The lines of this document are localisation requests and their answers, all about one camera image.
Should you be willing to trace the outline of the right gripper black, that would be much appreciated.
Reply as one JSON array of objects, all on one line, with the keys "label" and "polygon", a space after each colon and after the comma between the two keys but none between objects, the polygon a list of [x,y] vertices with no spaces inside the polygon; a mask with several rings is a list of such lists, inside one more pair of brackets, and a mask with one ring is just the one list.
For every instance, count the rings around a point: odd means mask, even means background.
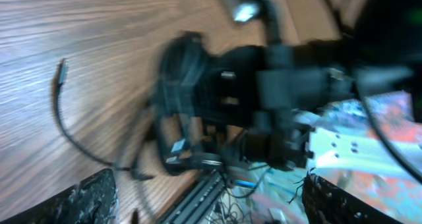
[{"label": "right gripper black", "polygon": [[240,127],[284,128],[292,124],[293,49],[245,45],[221,55],[202,49],[197,115]]}]

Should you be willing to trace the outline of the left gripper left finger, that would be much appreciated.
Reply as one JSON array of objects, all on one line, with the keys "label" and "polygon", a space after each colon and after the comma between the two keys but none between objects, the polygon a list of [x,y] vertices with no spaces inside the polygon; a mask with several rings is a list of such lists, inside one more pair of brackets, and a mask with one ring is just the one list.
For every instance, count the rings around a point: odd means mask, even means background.
[{"label": "left gripper left finger", "polygon": [[1,224],[102,224],[118,205],[113,170],[102,169]]}]

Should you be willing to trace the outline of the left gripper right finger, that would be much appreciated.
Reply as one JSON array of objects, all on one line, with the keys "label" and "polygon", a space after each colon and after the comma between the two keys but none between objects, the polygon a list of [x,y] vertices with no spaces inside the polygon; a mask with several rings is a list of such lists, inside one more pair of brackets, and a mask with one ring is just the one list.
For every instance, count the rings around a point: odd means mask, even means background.
[{"label": "left gripper right finger", "polygon": [[400,222],[313,173],[301,195],[310,224],[400,224]]}]

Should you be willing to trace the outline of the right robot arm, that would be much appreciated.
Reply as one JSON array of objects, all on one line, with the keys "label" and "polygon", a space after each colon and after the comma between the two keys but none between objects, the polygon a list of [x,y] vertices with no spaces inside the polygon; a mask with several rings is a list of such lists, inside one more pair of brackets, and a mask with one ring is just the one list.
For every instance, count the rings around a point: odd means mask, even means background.
[{"label": "right robot arm", "polygon": [[246,0],[241,10],[260,17],[267,44],[217,58],[197,109],[208,121],[257,129],[241,139],[239,156],[277,169],[300,166],[309,153],[306,138],[293,136],[300,127],[293,112],[355,98],[390,156],[410,175],[421,175],[382,131],[368,101],[401,89],[421,96],[421,0],[368,0],[352,29],[332,9],[340,38],[297,46],[282,42],[271,0]]}]

